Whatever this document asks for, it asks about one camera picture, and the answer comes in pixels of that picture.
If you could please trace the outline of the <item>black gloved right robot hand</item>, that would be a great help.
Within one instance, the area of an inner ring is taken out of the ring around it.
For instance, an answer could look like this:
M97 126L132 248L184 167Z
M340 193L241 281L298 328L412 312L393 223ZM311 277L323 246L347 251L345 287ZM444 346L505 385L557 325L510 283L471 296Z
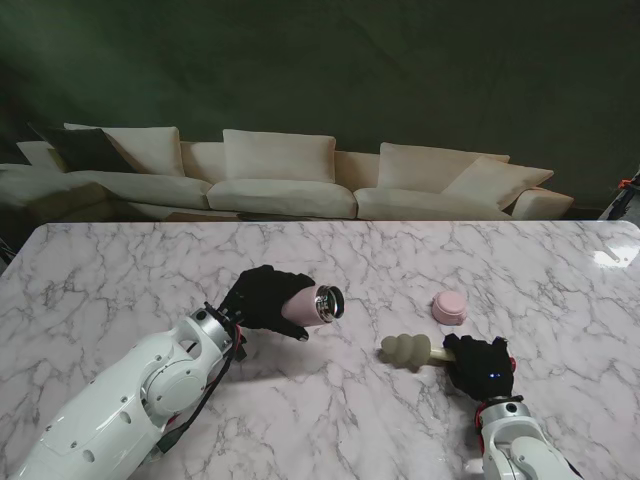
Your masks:
M455 358L446 367L452 384L479 402L510 397L514 368L507 346L507 340L502 337L489 343L469 335L447 335L443 347Z

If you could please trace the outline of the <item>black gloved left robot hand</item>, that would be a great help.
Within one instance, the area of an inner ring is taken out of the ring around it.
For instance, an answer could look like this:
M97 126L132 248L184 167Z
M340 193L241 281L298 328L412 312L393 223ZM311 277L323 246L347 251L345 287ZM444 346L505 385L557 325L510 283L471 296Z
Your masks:
M242 272L218 310L229 315L238 314L243 327L269 330L306 342L309 335L305 328L284 318L281 311L296 294L315 285L315 281L305 274L263 265Z

